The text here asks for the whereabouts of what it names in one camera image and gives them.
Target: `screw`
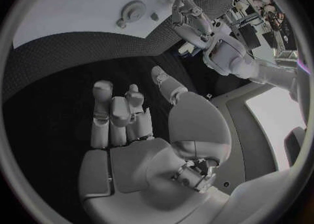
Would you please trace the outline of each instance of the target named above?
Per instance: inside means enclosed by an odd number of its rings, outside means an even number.
[[[119,20],[117,20],[116,24],[121,28],[121,29],[124,29],[127,25],[126,25],[126,22],[120,18]]]
[[[158,15],[155,12],[153,14],[151,14],[151,18],[154,21],[158,21],[159,20],[159,17],[158,17]]]

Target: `white panel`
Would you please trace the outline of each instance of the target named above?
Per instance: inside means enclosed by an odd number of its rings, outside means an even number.
[[[298,103],[290,98],[288,91],[275,87],[250,98],[246,105],[267,135],[278,170],[289,168],[284,139],[294,128],[306,127]]]
[[[133,0],[37,0],[14,36],[14,47],[40,37],[73,31],[113,32],[145,38],[171,14],[170,0],[141,0],[147,7],[145,15],[121,29],[116,21],[130,1]],[[150,18],[153,12],[159,21]]]

